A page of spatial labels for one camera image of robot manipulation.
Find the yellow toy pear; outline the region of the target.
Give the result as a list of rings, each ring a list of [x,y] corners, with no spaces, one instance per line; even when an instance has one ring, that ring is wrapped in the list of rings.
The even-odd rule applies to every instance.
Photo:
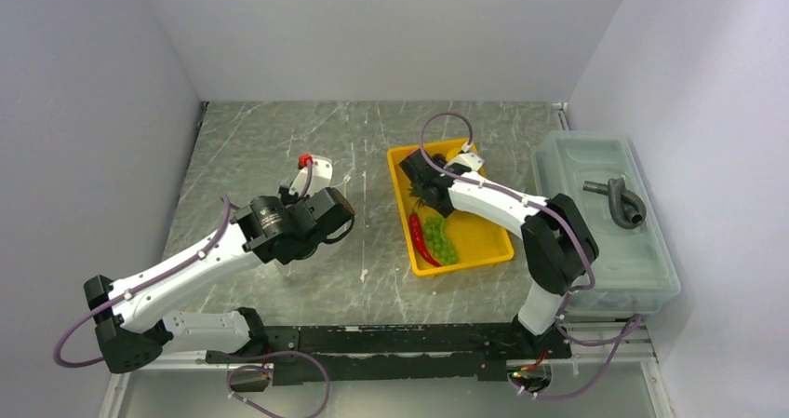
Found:
[[[463,161],[467,152],[462,148],[453,148],[446,152],[446,159],[447,163],[449,164],[452,161]]]

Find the black base frame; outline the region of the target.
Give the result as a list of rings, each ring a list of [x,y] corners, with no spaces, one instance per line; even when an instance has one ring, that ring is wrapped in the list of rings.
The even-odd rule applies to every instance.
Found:
[[[270,363],[276,386],[331,381],[475,378],[503,381],[519,364],[569,359],[557,330],[530,337],[514,322],[271,326],[257,353],[208,351],[211,365]]]

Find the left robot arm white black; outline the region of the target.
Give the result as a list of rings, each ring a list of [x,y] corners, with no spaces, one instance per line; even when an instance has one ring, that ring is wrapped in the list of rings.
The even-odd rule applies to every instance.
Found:
[[[270,348],[257,311],[186,313],[179,305],[205,286],[264,263],[287,265],[344,239],[355,212],[333,187],[291,205],[258,196],[225,207],[220,226],[203,241],[135,276],[96,276],[84,285],[101,357],[112,373],[135,371],[164,354],[207,350],[260,359]]]

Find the green toy grapes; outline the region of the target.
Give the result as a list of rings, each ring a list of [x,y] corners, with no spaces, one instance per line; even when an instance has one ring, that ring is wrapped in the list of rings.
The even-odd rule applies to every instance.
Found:
[[[441,266],[459,262],[456,248],[448,236],[448,220],[442,216],[427,218],[422,224],[426,248]]]

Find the yellow plastic tray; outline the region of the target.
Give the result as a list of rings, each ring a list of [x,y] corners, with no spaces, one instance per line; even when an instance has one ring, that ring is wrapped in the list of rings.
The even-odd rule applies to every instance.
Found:
[[[467,212],[454,212],[446,220],[446,236],[448,243],[455,249],[455,263],[436,267],[422,258],[411,240],[409,216],[417,214],[421,227],[426,229],[429,220],[437,217],[439,213],[426,206],[417,205],[418,199],[409,194],[410,181],[399,167],[399,163],[417,149],[416,144],[411,144],[394,147],[386,152],[413,274],[420,277],[440,276],[511,261],[515,250],[507,230]]]

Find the clear plastic storage box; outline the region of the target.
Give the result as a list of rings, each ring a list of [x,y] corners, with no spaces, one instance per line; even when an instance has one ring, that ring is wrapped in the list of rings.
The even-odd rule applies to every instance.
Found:
[[[606,196],[582,188],[585,182],[623,179],[626,189],[649,199],[623,136],[552,131],[533,152],[532,167],[542,196],[574,200],[600,251],[592,264],[595,287],[574,296],[568,315],[649,316],[675,298],[681,287],[653,209],[646,208],[637,228],[623,229],[611,219]]]

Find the red toy chili pepper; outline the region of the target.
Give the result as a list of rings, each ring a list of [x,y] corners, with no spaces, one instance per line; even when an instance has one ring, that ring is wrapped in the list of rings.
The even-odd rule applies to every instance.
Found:
[[[436,260],[427,249],[421,227],[421,220],[416,212],[411,212],[408,215],[408,230],[413,248],[419,253],[419,255],[433,267],[440,267],[441,263]]]

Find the orange toy pineapple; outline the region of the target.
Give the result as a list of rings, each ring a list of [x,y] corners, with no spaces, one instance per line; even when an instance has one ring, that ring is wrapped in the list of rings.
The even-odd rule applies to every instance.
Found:
[[[409,196],[415,199],[413,208],[429,208],[438,210],[441,206],[441,191],[431,184],[415,184],[409,186]]]

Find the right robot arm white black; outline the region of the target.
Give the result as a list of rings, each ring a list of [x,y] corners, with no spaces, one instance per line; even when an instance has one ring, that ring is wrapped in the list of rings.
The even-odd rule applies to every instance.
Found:
[[[571,197],[517,192],[484,177],[483,164],[471,151],[443,161],[416,149],[398,166],[417,198],[443,217],[470,213],[521,239],[532,285],[515,319],[513,345],[521,356],[536,357],[569,294],[593,287],[591,266],[600,250]]]

